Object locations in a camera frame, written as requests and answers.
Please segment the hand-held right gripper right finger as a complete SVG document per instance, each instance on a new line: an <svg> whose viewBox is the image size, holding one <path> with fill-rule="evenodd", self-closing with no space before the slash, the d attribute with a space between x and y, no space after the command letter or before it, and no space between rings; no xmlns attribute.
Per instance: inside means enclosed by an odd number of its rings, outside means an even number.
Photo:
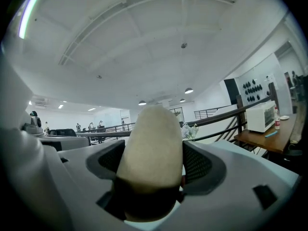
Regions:
<svg viewBox="0 0 308 231"><path fill-rule="evenodd" d="M184 142L184 199L135 231L255 231L283 206L300 177L229 142Z"/></svg>

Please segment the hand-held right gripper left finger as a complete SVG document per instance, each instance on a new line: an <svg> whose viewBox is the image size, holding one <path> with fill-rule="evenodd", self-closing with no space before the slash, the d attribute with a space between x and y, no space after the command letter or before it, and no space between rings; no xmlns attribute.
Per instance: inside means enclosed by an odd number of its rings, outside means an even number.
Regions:
<svg viewBox="0 0 308 231"><path fill-rule="evenodd" d="M113 183L125 141L59 152L69 177L69 210L76 231L133 231L115 197Z"/></svg>

